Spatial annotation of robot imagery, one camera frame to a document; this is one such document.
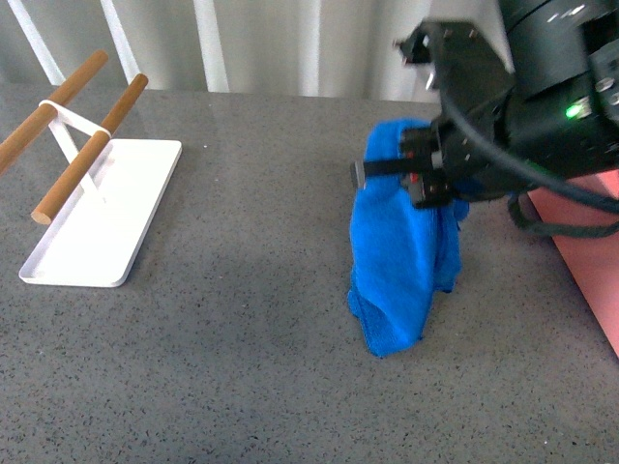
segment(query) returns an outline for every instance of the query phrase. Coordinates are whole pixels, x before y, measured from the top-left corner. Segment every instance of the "green led light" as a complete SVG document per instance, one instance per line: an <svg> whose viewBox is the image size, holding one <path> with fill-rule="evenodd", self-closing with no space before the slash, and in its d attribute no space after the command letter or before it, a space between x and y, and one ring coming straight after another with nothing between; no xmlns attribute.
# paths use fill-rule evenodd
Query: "green led light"
<svg viewBox="0 0 619 464"><path fill-rule="evenodd" d="M575 118L578 115L578 113L580 111L582 111L582 105L581 104L573 104L568 109L566 109L565 115L569 119L573 119L573 118Z"/></svg>

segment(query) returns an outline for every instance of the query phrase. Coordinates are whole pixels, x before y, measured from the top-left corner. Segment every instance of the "pink box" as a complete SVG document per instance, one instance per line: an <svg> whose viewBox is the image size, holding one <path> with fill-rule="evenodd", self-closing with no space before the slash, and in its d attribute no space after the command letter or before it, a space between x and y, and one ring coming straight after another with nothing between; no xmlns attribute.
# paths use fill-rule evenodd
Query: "pink box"
<svg viewBox="0 0 619 464"><path fill-rule="evenodd" d="M571 182L619 197L619 171L581 177ZM544 222L602 225L619 220L617 216L576 204L544 188L530 192L529 196ZM619 356L619 234L605 239L553 237L553 240Z"/></svg>

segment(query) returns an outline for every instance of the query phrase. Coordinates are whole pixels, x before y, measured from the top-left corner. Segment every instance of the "metal screw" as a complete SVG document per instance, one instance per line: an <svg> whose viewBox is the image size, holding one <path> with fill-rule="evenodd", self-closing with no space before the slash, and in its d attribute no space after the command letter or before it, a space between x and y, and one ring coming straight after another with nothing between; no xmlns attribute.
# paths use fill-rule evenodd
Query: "metal screw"
<svg viewBox="0 0 619 464"><path fill-rule="evenodd" d="M604 79L600 80L596 84L596 91L597 92L605 92L606 90L608 90L613 85L615 85L615 79L613 79L612 77L605 77Z"/></svg>

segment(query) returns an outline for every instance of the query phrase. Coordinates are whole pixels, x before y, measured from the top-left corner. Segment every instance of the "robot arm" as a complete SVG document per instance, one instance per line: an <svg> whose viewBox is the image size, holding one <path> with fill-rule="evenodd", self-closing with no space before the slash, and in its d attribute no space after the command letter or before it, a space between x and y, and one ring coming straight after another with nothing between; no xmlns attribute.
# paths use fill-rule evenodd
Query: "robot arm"
<svg viewBox="0 0 619 464"><path fill-rule="evenodd" d="M402 159L354 164L403 174L416 208L547 187L594 208L619 202L573 177L619 165L619 20L614 1L499 0L515 73L471 23L426 20L398 43L409 65L434 66L442 114L402 134Z"/></svg>

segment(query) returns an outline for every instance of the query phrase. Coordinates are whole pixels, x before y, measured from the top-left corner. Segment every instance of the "gray countertop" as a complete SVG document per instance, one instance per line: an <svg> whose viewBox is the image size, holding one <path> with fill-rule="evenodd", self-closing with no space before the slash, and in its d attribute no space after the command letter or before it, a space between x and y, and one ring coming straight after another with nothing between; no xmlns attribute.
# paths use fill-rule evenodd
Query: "gray countertop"
<svg viewBox="0 0 619 464"><path fill-rule="evenodd" d="M0 85L4 139L50 93ZM120 89L69 108L100 121ZM119 137L183 154L127 282L28 285L47 131L0 179L0 462L619 462L619 362L550 240L475 204L425 339L346 304L348 163L412 103L147 91Z"/></svg>

